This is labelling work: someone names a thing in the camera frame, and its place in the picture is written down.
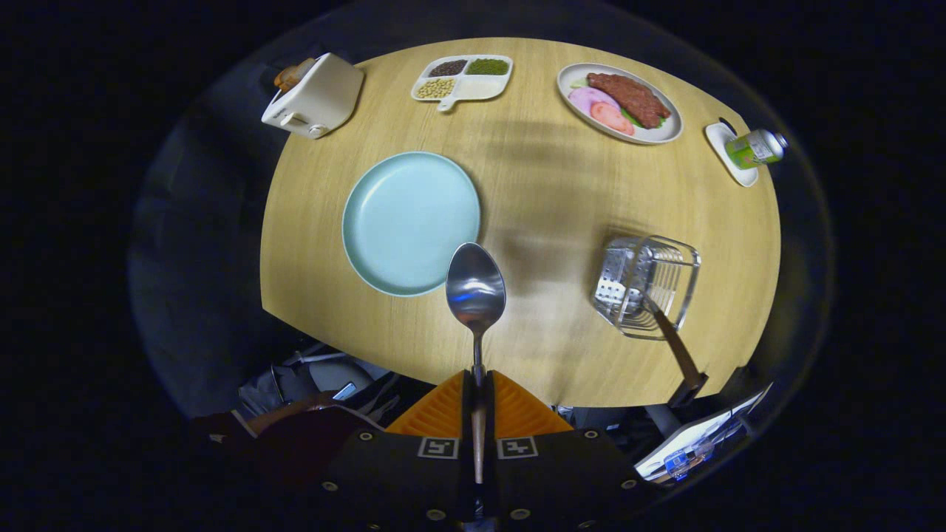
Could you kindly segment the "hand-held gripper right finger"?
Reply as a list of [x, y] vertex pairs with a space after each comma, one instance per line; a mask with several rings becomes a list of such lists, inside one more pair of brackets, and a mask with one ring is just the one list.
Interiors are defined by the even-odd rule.
[[484, 513], [500, 531], [604, 531], [655, 504], [655, 486], [601, 428], [572, 428], [500, 372], [484, 378]]

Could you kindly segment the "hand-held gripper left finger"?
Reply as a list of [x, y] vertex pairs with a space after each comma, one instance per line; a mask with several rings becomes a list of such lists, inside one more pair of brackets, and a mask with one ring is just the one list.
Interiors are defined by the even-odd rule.
[[357, 428], [316, 476], [321, 531], [460, 531], [474, 515], [469, 371], [460, 371], [386, 428]]

